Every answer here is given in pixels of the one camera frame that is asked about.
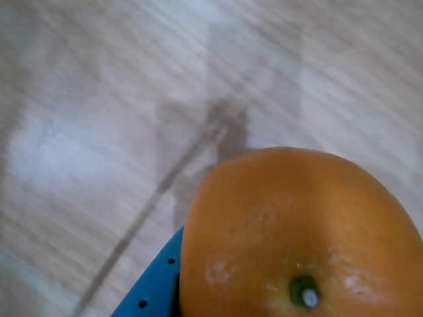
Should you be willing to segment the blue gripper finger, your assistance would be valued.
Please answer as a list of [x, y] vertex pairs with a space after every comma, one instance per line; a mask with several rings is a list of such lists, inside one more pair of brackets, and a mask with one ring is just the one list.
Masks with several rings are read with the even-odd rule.
[[165, 244], [112, 317], [180, 316], [179, 275], [183, 228]]

